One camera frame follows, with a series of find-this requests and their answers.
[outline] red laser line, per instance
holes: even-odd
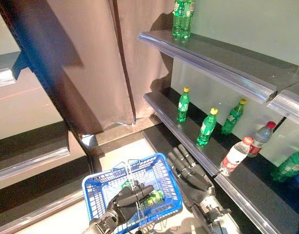
[[[25,90],[25,91],[23,91],[23,92],[19,92],[19,93],[17,93],[17,94],[12,94],[12,95],[9,95],[9,96],[2,97],[2,98],[0,98],[0,100],[4,100],[4,99],[6,99],[6,98],[11,98],[11,97],[14,97],[14,96],[19,95],[19,94],[25,94],[25,93],[27,93],[27,92],[30,92],[30,91],[33,91],[33,90],[36,90],[36,89],[41,89],[41,88],[42,88],[42,87],[38,87],[38,88],[33,88],[33,89]]]

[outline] red bottle cap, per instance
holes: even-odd
[[[269,122],[266,124],[266,126],[267,126],[268,128],[270,128],[270,129],[273,129],[273,128],[275,128],[276,123],[274,123],[273,121],[269,121]]]
[[[243,143],[244,143],[245,145],[251,145],[251,144],[253,143],[253,139],[252,139],[251,137],[249,137],[249,136],[245,136],[245,137],[243,138]]]

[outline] red label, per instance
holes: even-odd
[[[223,166],[229,170],[234,170],[239,164],[232,164],[228,161],[227,157],[223,159]]]
[[[262,148],[255,147],[255,146],[251,145],[249,153],[251,153],[253,155],[257,155],[261,149]]]

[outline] brown curtain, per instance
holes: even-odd
[[[121,44],[108,0],[0,0],[32,70],[78,133],[151,115],[143,94],[170,84],[172,60],[137,35],[171,28],[173,0],[115,3]]]
[[[143,94],[169,87],[173,59],[137,40],[142,31],[172,29],[174,0],[118,0],[121,35],[136,117],[153,110]]]

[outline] green item in basket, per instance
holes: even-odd
[[[152,206],[155,203],[162,201],[164,199],[164,194],[163,191],[159,190],[154,190],[149,194],[149,198],[146,199],[144,202],[145,206]]]
[[[129,181],[128,179],[125,181],[125,183],[123,183],[123,184],[121,185],[121,189],[123,189],[123,188],[125,188],[125,187],[127,187],[127,186],[130,186],[130,181]]]

